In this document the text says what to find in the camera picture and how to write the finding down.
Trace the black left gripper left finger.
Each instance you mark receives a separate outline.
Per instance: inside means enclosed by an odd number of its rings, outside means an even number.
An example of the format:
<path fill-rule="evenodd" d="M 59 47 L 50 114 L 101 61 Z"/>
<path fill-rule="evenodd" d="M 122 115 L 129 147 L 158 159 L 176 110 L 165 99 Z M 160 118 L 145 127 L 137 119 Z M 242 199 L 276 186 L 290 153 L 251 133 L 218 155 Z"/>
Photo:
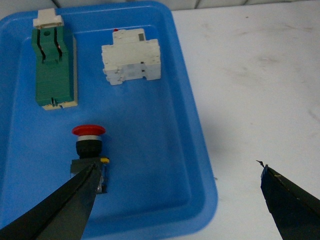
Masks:
<path fill-rule="evenodd" d="M 90 217 L 101 171 L 91 164 L 28 212 L 0 230 L 2 240 L 80 240 Z"/>

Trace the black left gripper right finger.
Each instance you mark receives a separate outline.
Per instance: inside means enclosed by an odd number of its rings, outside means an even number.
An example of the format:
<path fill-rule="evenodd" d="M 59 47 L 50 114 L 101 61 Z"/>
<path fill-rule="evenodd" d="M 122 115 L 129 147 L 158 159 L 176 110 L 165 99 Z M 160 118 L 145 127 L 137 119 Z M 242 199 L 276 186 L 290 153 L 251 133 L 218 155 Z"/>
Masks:
<path fill-rule="evenodd" d="M 320 238 L 320 200 L 262 161 L 260 188 L 283 240 Z"/>

